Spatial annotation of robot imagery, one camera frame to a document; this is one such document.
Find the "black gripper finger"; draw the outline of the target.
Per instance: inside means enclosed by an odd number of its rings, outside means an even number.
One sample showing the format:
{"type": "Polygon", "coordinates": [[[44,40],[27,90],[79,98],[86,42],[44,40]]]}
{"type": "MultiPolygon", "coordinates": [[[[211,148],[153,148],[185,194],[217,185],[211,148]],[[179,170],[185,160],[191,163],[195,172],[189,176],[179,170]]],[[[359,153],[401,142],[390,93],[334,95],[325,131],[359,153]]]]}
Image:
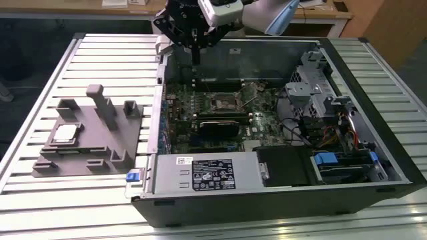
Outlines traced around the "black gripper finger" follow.
{"type": "Polygon", "coordinates": [[[185,47],[191,54],[191,64],[197,65],[197,42],[193,35],[195,29],[190,23],[190,16],[183,11],[163,9],[153,20],[154,25],[170,40],[185,47]]]}
{"type": "Polygon", "coordinates": [[[195,64],[199,65],[202,62],[202,50],[211,48],[222,40],[226,34],[231,31],[231,24],[221,25],[214,29],[206,25],[197,29],[195,37],[195,64]]]}

